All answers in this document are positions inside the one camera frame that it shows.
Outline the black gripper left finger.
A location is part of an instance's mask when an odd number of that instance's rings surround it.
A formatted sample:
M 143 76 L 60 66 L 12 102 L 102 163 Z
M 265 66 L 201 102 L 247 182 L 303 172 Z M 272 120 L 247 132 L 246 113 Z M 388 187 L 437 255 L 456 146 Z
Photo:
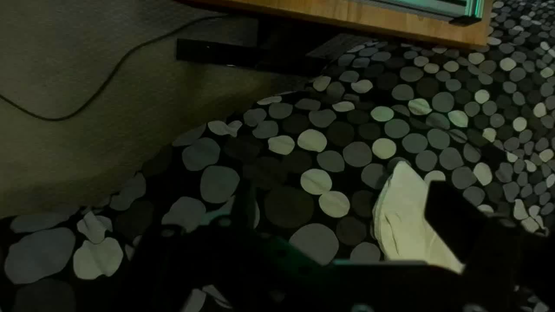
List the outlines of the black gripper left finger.
M 322 309 L 320 265 L 253 229 L 254 194 L 242 180 L 230 212 L 190 232 L 150 224 L 123 283 L 123 312 L 178 312 L 202 286 L 215 286 L 237 312 Z

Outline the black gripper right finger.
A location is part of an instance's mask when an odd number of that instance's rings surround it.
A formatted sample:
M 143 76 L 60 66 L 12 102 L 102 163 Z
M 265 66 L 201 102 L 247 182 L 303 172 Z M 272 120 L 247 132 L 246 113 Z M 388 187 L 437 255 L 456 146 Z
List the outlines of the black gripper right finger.
M 431 182 L 431 229 L 454 250 L 463 272 L 438 265 L 338 265 L 332 312 L 522 312 L 534 295 L 555 307 L 555 239 L 508 217 L 485 217 L 459 191 Z

